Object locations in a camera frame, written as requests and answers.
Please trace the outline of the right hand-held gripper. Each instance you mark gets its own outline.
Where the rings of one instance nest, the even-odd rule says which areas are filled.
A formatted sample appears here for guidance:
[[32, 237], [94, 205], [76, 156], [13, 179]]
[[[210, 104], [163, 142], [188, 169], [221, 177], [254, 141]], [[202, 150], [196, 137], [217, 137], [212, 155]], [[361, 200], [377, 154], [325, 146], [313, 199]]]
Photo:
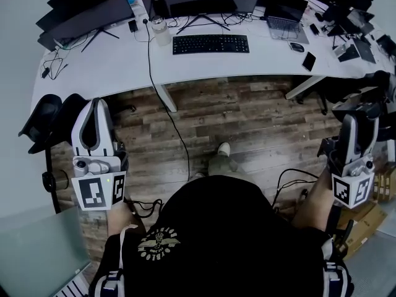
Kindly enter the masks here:
[[355, 116], [346, 114], [336, 150], [329, 153], [327, 167], [335, 200], [349, 209], [366, 202], [374, 184], [372, 148], [377, 140], [380, 106], [358, 103]]

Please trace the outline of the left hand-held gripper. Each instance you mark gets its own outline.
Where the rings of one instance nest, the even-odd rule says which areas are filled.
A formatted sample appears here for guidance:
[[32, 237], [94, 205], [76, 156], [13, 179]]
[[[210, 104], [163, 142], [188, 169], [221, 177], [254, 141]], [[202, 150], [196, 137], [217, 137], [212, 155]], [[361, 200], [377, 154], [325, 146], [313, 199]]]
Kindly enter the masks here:
[[112, 131], [108, 105], [101, 98], [86, 104], [72, 128], [71, 181], [82, 210], [109, 210], [124, 200], [128, 156], [123, 143], [113, 146]]

